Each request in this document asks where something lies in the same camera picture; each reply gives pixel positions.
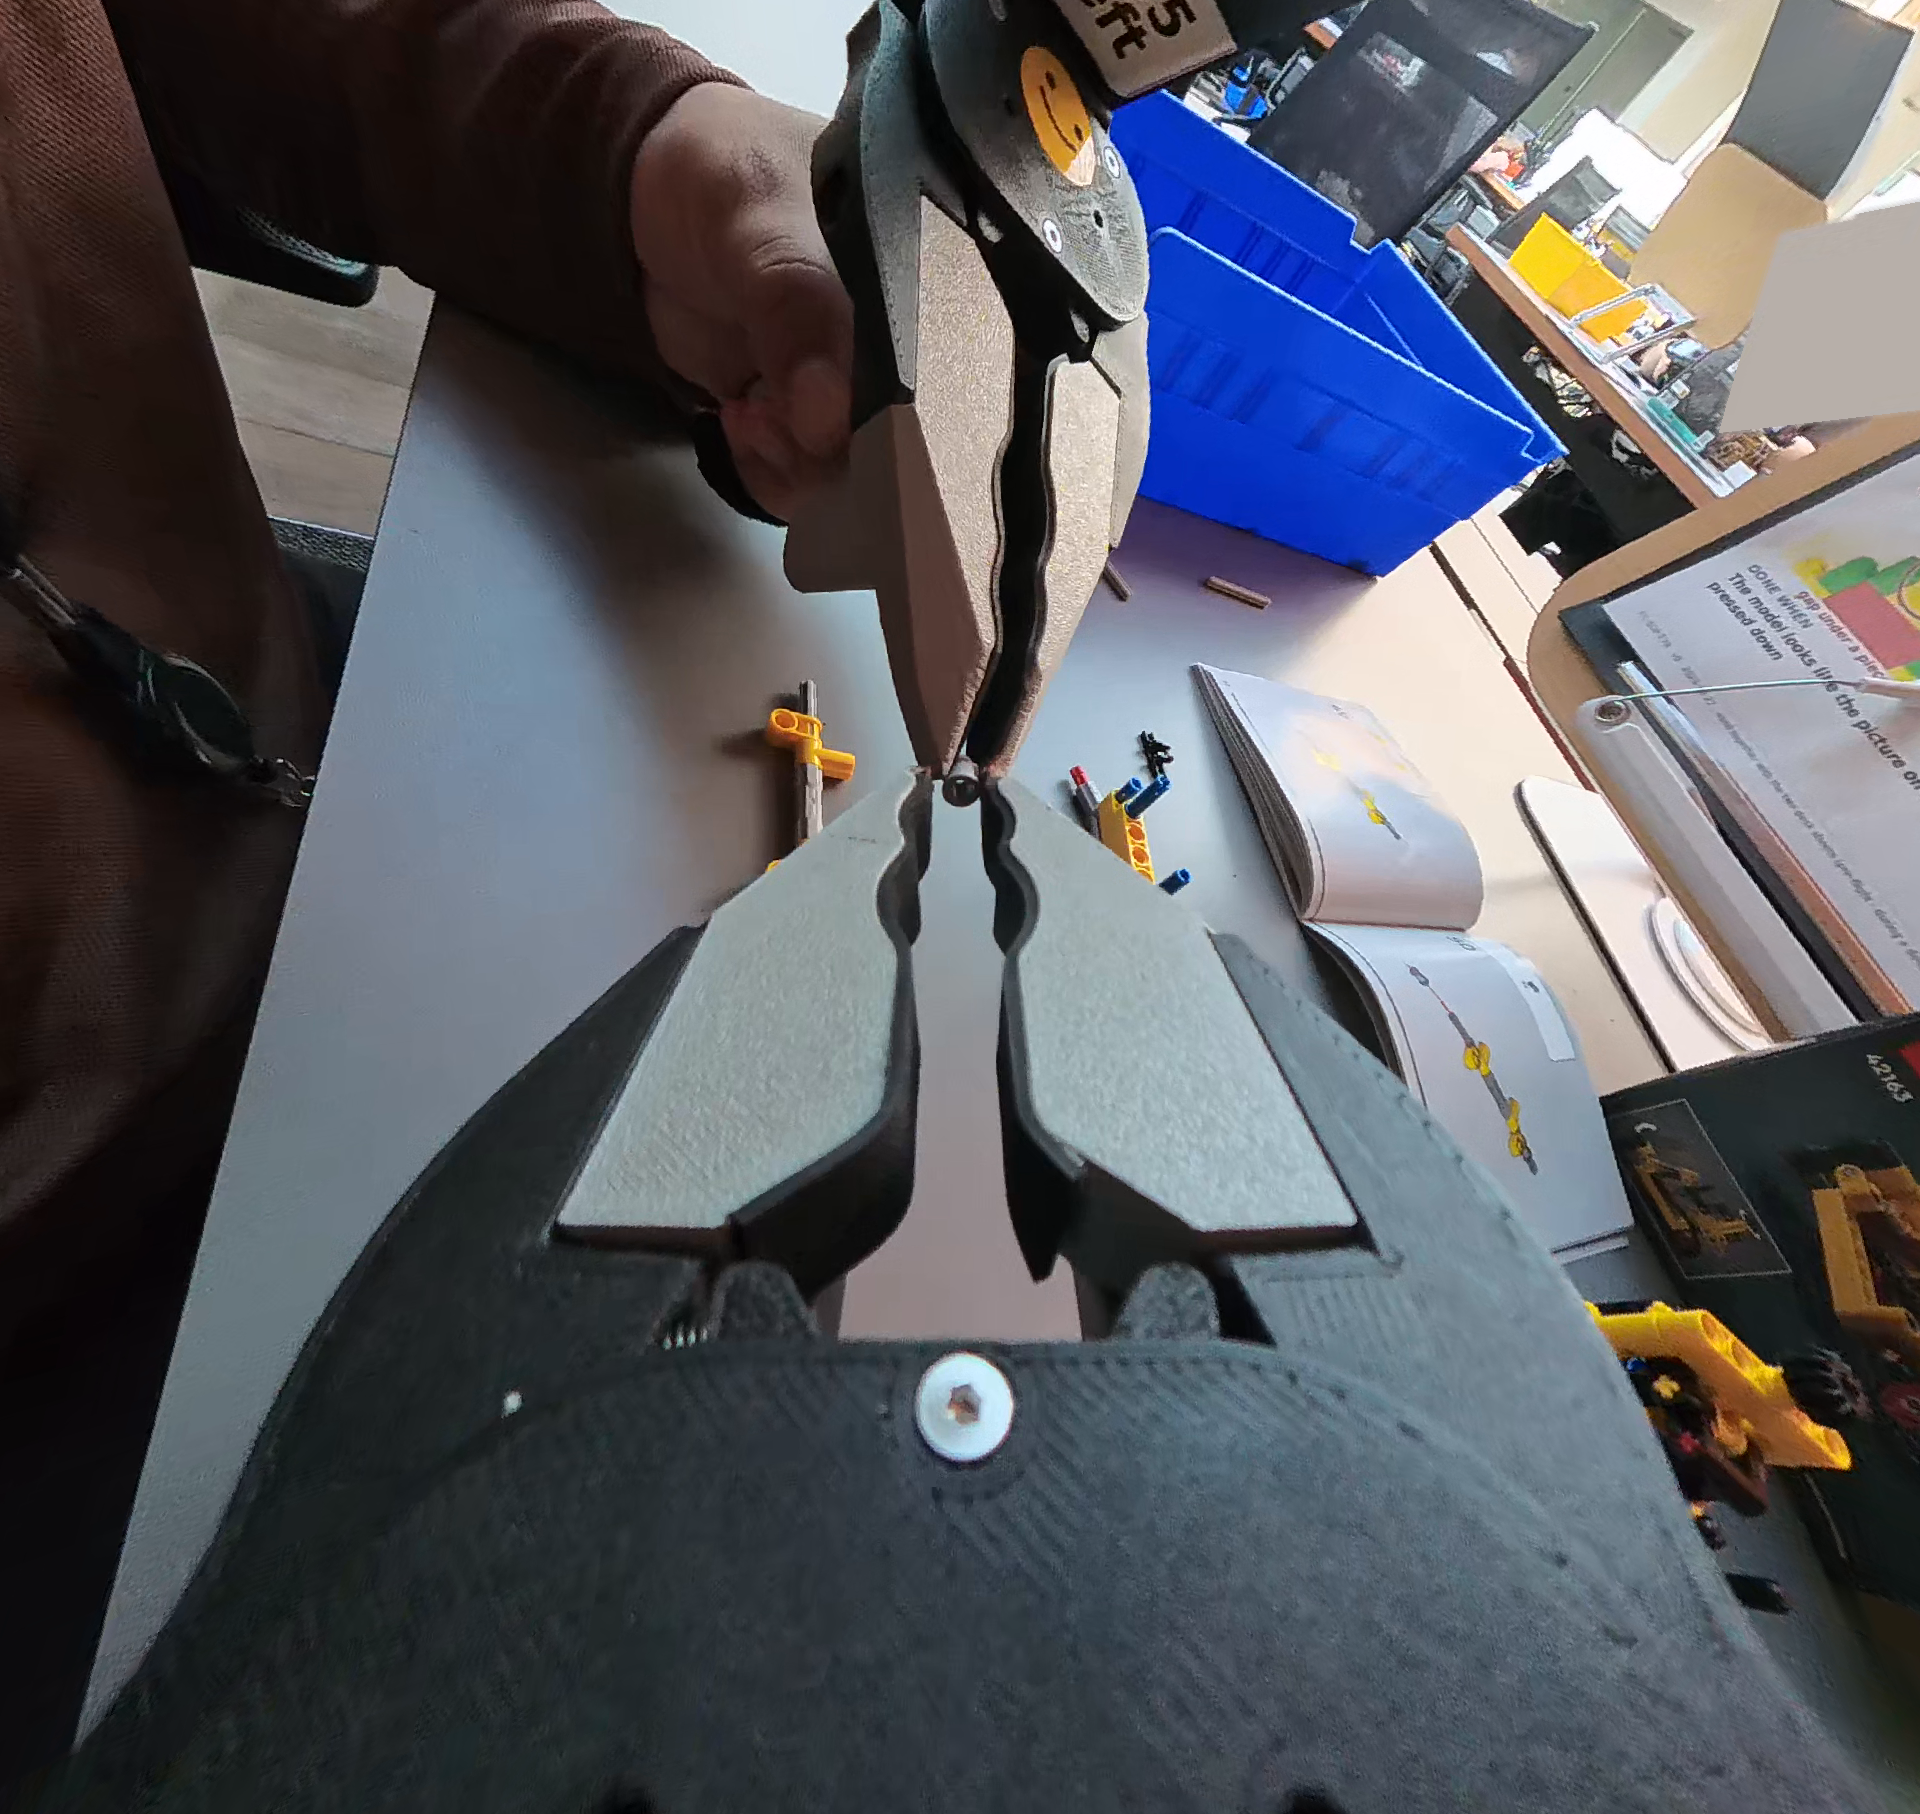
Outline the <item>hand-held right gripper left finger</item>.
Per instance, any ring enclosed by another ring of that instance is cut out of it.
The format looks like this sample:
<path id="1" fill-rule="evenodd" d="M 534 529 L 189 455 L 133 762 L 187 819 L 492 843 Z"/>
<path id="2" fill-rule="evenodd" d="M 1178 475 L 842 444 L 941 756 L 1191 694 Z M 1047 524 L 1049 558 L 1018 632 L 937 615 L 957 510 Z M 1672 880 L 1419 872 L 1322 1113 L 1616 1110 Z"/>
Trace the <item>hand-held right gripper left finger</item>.
<path id="1" fill-rule="evenodd" d="M 889 1238 L 913 1194 L 929 829 L 929 775 L 894 775 L 554 1038 L 594 1059 L 551 1124 L 573 1138 L 556 1242 L 762 1263 L 816 1303 Z"/>

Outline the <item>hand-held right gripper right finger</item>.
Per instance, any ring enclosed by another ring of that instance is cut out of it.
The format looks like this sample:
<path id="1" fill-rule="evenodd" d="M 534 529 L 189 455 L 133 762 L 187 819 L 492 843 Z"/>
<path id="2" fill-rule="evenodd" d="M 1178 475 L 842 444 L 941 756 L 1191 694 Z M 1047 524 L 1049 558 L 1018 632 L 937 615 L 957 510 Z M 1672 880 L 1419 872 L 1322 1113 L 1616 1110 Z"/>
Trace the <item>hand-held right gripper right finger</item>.
<path id="1" fill-rule="evenodd" d="M 1029 1274 L 1357 1242 L 1353 1203 L 1204 919 L 1019 783 L 981 793 L 1006 1211 Z"/>

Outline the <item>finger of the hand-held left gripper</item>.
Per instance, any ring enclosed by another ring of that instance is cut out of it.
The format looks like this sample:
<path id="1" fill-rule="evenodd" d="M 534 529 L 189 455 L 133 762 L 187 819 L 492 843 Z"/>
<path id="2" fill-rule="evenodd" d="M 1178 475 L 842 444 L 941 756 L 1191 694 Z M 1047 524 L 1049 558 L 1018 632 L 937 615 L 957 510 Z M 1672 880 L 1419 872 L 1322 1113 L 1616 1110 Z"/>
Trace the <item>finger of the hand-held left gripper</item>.
<path id="1" fill-rule="evenodd" d="M 882 629 L 914 763 L 1008 772 L 1029 718 L 1018 707 L 1001 716 L 998 738 L 986 724 L 993 675 L 1012 662 L 1001 468 L 1016 425 L 1016 335 L 975 240 L 927 195 L 914 266 L 913 395 L 882 423 L 892 510 Z"/>
<path id="2" fill-rule="evenodd" d="M 1124 535 L 1146 455 L 1146 329 L 1092 358 L 1012 362 L 1010 437 L 998 462 L 996 653 L 969 721 L 969 756 L 1006 774 Z"/>

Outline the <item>person's left forearm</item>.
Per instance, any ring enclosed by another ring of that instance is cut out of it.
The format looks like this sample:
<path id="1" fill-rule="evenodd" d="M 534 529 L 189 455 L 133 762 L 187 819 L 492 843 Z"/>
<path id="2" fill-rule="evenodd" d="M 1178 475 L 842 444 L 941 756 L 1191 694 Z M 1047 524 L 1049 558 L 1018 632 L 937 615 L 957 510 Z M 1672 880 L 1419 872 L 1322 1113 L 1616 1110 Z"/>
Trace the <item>person's left forearm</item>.
<path id="1" fill-rule="evenodd" d="M 227 207 L 469 314 L 660 373 L 632 164 L 702 85 L 592 0 L 103 0 L 157 150 Z"/>

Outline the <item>lego instruction booklet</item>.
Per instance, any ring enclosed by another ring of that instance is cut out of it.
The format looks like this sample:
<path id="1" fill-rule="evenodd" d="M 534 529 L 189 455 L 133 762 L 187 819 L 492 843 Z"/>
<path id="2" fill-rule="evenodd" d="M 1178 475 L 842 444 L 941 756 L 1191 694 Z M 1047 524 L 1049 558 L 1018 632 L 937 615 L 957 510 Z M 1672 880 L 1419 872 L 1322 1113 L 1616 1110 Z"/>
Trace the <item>lego instruction booklet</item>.
<path id="1" fill-rule="evenodd" d="M 1360 1034 L 1561 1261 L 1632 1225 L 1597 1095 L 1545 978 L 1474 937 L 1474 845 L 1361 704 L 1192 667 L 1288 903 Z"/>

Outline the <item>black lego set box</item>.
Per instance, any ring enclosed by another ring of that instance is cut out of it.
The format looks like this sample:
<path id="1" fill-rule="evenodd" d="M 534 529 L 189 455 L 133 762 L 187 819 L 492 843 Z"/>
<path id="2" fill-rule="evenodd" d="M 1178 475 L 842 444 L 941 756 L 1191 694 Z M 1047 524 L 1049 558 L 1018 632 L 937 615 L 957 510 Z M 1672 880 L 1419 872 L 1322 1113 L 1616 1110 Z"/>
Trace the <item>black lego set box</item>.
<path id="1" fill-rule="evenodd" d="M 1918 1608 L 1918 1021 L 1883 1018 L 1603 1100 L 1684 1306 L 1849 1444 L 1803 1505 L 1822 1562 Z"/>

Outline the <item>yellow lego bulldozer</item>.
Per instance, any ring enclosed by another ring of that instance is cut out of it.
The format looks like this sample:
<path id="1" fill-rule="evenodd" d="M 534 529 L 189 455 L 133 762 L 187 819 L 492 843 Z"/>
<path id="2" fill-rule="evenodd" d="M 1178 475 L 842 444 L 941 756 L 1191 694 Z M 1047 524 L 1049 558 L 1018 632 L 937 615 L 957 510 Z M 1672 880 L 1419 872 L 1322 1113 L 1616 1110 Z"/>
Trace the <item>yellow lego bulldozer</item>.
<path id="1" fill-rule="evenodd" d="M 1591 1303 L 1588 1312 L 1710 1547 L 1722 1544 L 1720 1511 L 1768 1511 L 1773 1470 L 1853 1468 L 1839 1427 L 1806 1414 L 1789 1373 L 1710 1312 L 1665 1303 Z"/>

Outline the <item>person's left hand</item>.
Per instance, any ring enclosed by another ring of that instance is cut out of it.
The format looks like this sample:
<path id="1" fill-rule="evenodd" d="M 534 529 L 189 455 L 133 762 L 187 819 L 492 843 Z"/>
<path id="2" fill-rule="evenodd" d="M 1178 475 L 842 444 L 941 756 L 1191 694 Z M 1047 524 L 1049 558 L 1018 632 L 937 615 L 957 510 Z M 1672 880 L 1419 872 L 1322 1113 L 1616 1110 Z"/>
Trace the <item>person's left hand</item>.
<path id="1" fill-rule="evenodd" d="M 632 254 L 660 360 L 719 414 L 739 482 L 777 520 L 837 478 L 850 444 L 855 325 L 812 201 L 820 131 L 706 81 L 632 162 Z"/>

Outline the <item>blue plastic bin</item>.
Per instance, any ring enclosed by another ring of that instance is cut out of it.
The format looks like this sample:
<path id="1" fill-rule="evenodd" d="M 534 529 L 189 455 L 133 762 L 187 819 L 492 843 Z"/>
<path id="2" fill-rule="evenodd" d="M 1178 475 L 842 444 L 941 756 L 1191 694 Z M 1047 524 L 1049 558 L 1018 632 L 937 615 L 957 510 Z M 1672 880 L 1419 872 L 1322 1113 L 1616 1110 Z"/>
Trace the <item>blue plastic bin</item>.
<path id="1" fill-rule="evenodd" d="M 1154 388 L 1360 464 L 1435 449 L 1499 472 L 1563 451 L 1393 242 L 1171 97 L 1114 138 L 1149 234 Z"/>
<path id="2" fill-rule="evenodd" d="M 1325 308 L 1169 228 L 1149 266 L 1161 505 L 1378 580 L 1565 451 L 1389 242 Z"/>

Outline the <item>long wooden desk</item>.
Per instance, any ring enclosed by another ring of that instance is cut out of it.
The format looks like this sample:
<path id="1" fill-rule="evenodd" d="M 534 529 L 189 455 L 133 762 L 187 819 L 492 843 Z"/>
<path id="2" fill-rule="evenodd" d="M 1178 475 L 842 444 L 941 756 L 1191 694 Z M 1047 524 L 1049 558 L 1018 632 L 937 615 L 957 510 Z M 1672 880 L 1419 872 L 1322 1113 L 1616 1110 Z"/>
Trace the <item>long wooden desk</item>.
<path id="1" fill-rule="evenodd" d="M 1452 314 L 1512 376 L 1566 446 L 1565 460 L 1620 529 L 1651 531 L 1682 510 L 1714 506 L 1760 475 L 1746 462 L 1720 470 L 1667 431 L 1627 362 L 1529 288 L 1510 261 L 1456 225 L 1448 245 L 1466 266 Z"/>

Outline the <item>yellow storage bin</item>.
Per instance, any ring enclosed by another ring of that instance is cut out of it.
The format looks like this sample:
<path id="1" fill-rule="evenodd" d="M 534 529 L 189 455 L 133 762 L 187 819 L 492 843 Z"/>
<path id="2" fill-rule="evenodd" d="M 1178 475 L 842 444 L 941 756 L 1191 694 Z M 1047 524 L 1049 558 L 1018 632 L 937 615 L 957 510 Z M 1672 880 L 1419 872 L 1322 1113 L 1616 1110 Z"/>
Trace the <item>yellow storage bin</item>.
<path id="1" fill-rule="evenodd" d="M 1627 282 L 1548 215 L 1522 233 L 1509 266 L 1552 314 L 1601 346 L 1644 338 L 1660 322 L 1648 302 L 1629 299 Z"/>

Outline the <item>black clipboard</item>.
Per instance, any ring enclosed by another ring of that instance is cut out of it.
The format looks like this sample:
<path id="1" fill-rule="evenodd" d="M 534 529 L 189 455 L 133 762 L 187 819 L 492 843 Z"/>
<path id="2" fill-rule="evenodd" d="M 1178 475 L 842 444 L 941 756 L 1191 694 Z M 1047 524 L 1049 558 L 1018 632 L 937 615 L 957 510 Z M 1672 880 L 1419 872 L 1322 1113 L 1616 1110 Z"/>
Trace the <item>black clipboard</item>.
<path id="1" fill-rule="evenodd" d="M 1775 1039 L 1918 1006 L 1918 451 L 1887 425 L 1571 580 L 1534 691 Z"/>

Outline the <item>person's black office chair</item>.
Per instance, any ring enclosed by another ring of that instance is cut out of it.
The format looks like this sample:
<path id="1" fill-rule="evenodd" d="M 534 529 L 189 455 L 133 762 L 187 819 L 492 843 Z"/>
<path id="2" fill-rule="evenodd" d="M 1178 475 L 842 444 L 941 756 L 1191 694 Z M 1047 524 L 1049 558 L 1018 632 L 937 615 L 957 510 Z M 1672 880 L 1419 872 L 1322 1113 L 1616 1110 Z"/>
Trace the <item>person's black office chair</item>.
<path id="1" fill-rule="evenodd" d="M 337 308 L 364 308 L 378 286 L 373 266 L 331 256 L 266 217 L 219 204 L 189 205 L 180 214 L 180 226 L 189 263 L 232 280 Z M 300 588 L 324 693 L 337 701 L 367 585 L 373 540 L 300 520 L 271 518 L 271 528 L 276 548 Z"/>

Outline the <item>black carabiner clip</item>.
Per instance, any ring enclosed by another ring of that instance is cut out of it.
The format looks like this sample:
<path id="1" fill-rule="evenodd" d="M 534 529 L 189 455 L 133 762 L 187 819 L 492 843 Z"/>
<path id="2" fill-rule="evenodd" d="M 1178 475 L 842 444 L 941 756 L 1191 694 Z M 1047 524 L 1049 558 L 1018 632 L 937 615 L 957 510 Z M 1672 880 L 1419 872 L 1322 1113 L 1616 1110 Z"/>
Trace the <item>black carabiner clip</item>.
<path id="1" fill-rule="evenodd" d="M 27 556 L 3 551 L 3 602 L 36 628 L 153 769 L 304 813 L 316 775 L 258 751 L 252 724 L 199 662 L 155 651 L 85 602 L 72 602 Z"/>

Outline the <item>printed instruction sheet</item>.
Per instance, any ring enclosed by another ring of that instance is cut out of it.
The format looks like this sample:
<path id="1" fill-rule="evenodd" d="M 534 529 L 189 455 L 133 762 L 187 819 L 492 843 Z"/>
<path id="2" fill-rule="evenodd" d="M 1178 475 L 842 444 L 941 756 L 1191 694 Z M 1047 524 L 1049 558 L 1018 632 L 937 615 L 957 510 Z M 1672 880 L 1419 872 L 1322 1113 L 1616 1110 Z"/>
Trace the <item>printed instruction sheet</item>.
<path id="1" fill-rule="evenodd" d="M 1565 625 L 1706 755 L 1906 1006 L 1918 978 L 1918 458 L 1885 458 Z"/>

